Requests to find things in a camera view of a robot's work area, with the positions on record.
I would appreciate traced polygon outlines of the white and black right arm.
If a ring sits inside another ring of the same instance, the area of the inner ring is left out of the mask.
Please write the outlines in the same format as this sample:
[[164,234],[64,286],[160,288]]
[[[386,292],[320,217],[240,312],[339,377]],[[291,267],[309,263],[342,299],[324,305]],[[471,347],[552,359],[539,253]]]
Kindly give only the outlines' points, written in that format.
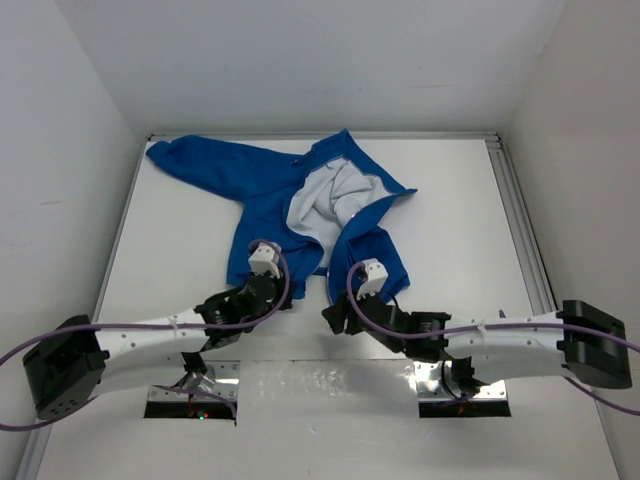
[[543,315],[482,321],[404,312],[380,295],[356,302],[341,295],[322,315],[336,335],[366,332],[410,360],[447,363],[442,375],[452,395],[529,377],[568,377],[612,390],[632,385],[624,323],[580,300],[566,300],[560,310]]

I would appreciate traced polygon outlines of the blue zip-up jacket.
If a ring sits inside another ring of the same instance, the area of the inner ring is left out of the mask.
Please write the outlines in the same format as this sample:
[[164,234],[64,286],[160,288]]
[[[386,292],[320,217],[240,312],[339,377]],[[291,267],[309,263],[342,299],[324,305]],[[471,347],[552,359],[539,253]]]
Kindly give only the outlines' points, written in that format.
[[257,239],[284,253],[296,300],[304,298],[308,278],[319,275],[330,302],[336,302],[350,268],[367,259],[388,272],[385,299],[410,284],[392,237],[379,223],[397,200],[414,192],[346,130],[305,154],[183,136],[155,143],[146,155],[165,174],[241,204],[227,264],[232,286],[247,279],[249,244]]

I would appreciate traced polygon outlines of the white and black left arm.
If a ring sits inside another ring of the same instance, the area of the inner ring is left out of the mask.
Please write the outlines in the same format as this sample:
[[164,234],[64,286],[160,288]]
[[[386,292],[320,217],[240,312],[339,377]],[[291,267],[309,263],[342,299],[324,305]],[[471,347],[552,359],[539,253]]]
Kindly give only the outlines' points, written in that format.
[[294,286],[285,277],[250,275],[243,286],[165,318],[111,329],[85,315],[69,318],[22,358],[37,418],[57,421],[100,395],[138,386],[196,389],[207,376],[203,353],[290,308]]

